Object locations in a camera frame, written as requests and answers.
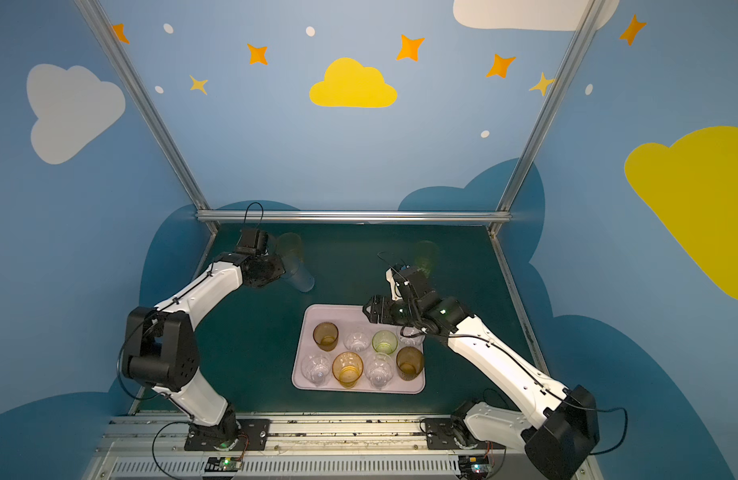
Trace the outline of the tall blue frosted glass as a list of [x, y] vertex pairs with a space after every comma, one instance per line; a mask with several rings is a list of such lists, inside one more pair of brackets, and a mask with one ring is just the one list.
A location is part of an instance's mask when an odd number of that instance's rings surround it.
[[298, 258], [287, 259], [284, 262], [284, 269], [282, 279], [296, 290], [307, 293], [314, 288], [315, 278]]

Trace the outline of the short orange glass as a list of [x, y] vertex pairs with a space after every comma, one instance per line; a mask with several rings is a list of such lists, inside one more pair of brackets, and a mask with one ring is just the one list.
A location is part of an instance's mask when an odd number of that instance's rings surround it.
[[346, 351], [338, 354], [332, 363], [332, 374], [337, 382], [346, 389], [353, 388], [363, 374], [363, 360], [354, 352]]

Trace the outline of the clear faceted glass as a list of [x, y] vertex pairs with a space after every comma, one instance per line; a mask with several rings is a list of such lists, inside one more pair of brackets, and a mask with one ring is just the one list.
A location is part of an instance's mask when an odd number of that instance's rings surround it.
[[364, 376], [375, 389], [385, 388], [395, 375], [395, 366], [390, 356], [371, 353], [364, 362]]
[[414, 327], [402, 327], [399, 330], [399, 342], [404, 346], [419, 348], [425, 339], [425, 334]]

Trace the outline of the dark amber dimpled glass back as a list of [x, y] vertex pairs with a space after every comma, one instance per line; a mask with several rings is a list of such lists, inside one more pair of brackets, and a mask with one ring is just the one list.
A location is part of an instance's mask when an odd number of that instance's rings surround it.
[[338, 345], [339, 329], [332, 322], [321, 322], [314, 328], [312, 337], [319, 349], [330, 352]]

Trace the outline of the dark amber dimpled glass front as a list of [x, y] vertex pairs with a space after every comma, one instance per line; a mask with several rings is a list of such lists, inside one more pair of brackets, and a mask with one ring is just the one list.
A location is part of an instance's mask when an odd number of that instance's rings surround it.
[[417, 378], [422, 373], [424, 364], [424, 354], [412, 346], [401, 348], [396, 355], [397, 372], [404, 381], [412, 381]]

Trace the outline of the dark amber dimpled glass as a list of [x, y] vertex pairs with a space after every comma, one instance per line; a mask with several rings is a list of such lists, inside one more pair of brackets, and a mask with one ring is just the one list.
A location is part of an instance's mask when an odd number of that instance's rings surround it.
[[397, 372], [404, 381], [412, 381], [417, 378], [422, 373], [424, 364], [424, 354], [412, 346], [401, 348], [396, 355]]
[[314, 328], [312, 337], [319, 349], [330, 352], [338, 345], [339, 329], [332, 322], [321, 322]]

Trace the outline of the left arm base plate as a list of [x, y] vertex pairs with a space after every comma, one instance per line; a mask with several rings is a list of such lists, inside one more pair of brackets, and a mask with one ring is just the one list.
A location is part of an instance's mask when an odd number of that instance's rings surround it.
[[270, 421], [235, 419], [216, 426], [190, 424], [186, 451], [262, 451], [267, 443]]

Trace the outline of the tall green glass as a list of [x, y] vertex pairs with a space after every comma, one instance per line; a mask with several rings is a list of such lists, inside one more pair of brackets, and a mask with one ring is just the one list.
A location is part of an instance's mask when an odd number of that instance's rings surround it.
[[439, 263], [439, 246], [430, 240], [422, 240], [414, 245], [413, 265], [429, 277]]

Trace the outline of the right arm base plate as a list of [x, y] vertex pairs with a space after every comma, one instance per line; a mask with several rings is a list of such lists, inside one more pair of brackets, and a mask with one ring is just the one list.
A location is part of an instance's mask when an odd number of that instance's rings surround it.
[[427, 417], [420, 426], [429, 450], [464, 450], [474, 445], [460, 419]]

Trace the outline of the lilac plastic tray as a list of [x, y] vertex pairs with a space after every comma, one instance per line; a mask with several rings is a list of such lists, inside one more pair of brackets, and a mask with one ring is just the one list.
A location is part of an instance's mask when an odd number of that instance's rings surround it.
[[426, 380], [422, 339], [412, 329], [372, 324], [359, 306], [305, 310], [292, 384], [299, 390], [414, 395]]

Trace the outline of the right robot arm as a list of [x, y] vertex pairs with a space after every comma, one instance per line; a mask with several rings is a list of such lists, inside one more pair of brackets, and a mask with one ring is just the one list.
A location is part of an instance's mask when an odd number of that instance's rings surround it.
[[434, 337], [478, 368], [518, 407], [509, 413], [479, 402], [462, 419], [478, 441], [522, 449], [547, 479], [571, 479], [600, 440], [598, 409], [584, 387], [573, 389], [541, 372], [493, 334], [469, 307], [442, 297], [413, 266], [386, 270], [389, 295], [364, 305], [369, 322]]

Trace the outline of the small green glass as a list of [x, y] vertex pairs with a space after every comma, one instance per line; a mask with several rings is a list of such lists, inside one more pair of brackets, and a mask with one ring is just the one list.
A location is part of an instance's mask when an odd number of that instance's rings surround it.
[[392, 355], [398, 348], [398, 339], [391, 330], [380, 330], [372, 337], [372, 348], [375, 352]]

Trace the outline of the tall amber glass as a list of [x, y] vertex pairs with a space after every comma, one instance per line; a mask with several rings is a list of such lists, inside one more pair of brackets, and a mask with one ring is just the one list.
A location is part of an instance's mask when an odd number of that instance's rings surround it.
[[287, 232], [277, 238], [276, 253], [284, 262], [302, 263], [304, 261], [301, 237], [294, 232]]

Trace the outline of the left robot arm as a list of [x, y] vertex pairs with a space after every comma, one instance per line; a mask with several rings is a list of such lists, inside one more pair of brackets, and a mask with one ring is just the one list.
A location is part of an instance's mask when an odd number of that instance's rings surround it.
[[197, 327], [230, 293], [242, 286], [262, 288], [284, 273], [271, 235], [245, 228], [233, 251], [218, 255], [178, 293], [130, 312], [118, 371], [187, 415], [188, 449], [228, 451], [241, 438], [231, 403], [200, 371]]

